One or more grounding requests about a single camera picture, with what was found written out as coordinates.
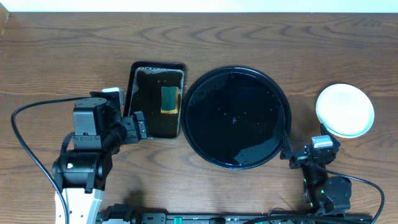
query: black cable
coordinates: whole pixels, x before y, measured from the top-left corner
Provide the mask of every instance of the black cable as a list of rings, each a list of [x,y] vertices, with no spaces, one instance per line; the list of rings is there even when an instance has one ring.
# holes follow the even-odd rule
[[[384,192],[383,192],[383,190],[382,190],[379,186],[377,186],[376,184],[374,184],[374,183],[372,183],[372,182],[370,182],[370,181],[364,180],[364,179],[360,179],[360,178],[353,177],[353,176],[346,175],[346,174],[340,174],[340,173],[333,172],[333,171],[330,171],[330,170],[326,170],[326,169],[322,168],[320,165],[318,165],[317,163],[315,163],[315,161],[313,160],[313,157],[312,157],[311,154],[308,156],[308,158],[309,158],[310,161],[315,165],[315,167],[316,167],[317,169],[322,170],[323,172],[327,172],[327,173],[329,173],[329,174],[337,175],[337,176],[344,177],[344,178],[348,178],[348,179],[351,179],[351,180],[356,180],[356,181],[359,181],[359,182],[368,184],[368,185],[370,185],[370,186],[376,188],[376,189],[380,192],[381,203],[380,203],[379,210],[377,211],[376,215],[375,215],[374,218],[372,219],[371,224],[374,224],[374,223],[376,222],[377,218],[379,218],[379,216],[380,216],[380,214],[381,214],[381,211],[383,210],[383,207],[384,207]]]
[[[284,210],[283,208],[273,208],[269,213],[268,213],[268,215],[267,216],[270,216],[270,215],[272,215],[272,213],[275,211],[275,210],[277,210],[277,209],[279,209],[279,210],[283,210],[284,211],[284,213],[285,214],[287,214],[287,212],[286,212],[286,210]]]
[[[244,222],[243,224],[256,224],[259,222],[269,222],[274,220],[303,220],[303,221],[315,221],[315,222],[334,223],[334,224],[360,224],[360,222],[349,221],[342,218],[308,216],[308,215],[274,215],[271,217],[256,218]]]
[[[65,136],[65,138],[63,139],[62,145],[61,145],[60,155],[63,155],[64,153],[66,153],[69,142],[72,139],[74,134],[75,134],[75,132],[71,132]]]
[[[48,172],[48,170],[44,167],[44,165],[39,161],[39,159],[35,156],[35,154],[32,152],[32,150],[29,149],[29,146],[26,144],[24,139],[22,138],[21,134],[18,131],[17,124],[15,122],[16,116],[19,112],[23,111],[24,109],[31,108],[33,106],[39,106],[39,105],[44,105],[44,104],[49,104],[49,103],[61,103],[61,102],[67,102],[67,101],[73,101],[73,100],[82,100],[87,97],[75,97],[75,98],[67,98],[67,99],[61,99],[61,100],[48,100],[48,101],[41,101],[37,103],[32,103],[29,105],[21,106],[20,108],[16,109],[12,115],[11,115],[11,125],[14,130],[15,135],[17,136],[18,141],[22,145],[22,147],[26,150],[28,155],[33,159],[33,161],[40,167],[40,169],[43,171],[45,176],[49,179],[53,187],[55,188],[55,191],[57,192],[58,196],[60,197],[63,211],[65,212],[65,223],[69,224],[69,214],[68,214],[68,207],[67,203],[65,202],[65,199],[62,197],[62,190],[58,188],[57,184],[55,183],[54,178],[51,176],[51,174]]]

